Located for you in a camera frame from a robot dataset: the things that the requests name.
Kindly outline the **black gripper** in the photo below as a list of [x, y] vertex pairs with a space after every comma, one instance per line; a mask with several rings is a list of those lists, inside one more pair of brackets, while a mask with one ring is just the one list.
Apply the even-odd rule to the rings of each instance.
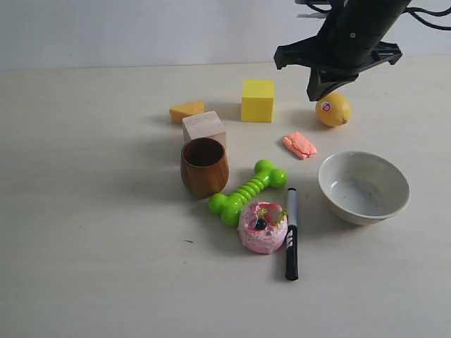
[[278, 46], [274, 54], [277, 69], [288, 65], [311, 68], [307, 85], [310, 101], [319, 101], [338, 88], [354, 82], [359, 73], [382, 63], [396, 64], [402, 57], [397, 44], [378, 42], [364, 46], [344, 41], [326, 40], [317, 36]]

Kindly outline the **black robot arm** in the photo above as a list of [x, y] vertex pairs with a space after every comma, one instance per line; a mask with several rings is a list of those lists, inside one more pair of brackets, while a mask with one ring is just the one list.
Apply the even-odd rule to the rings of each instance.
[[382, 63], [394, 65], [402, 52], [397, 44], [382, 38], [408, 4], [403, 0], [331, 1], [316, 35], [278, 46], [273, 57], [276, 68], [309, 68], [307, 96], [310, 101], [319, 101], [354, 82], [365, 70]]

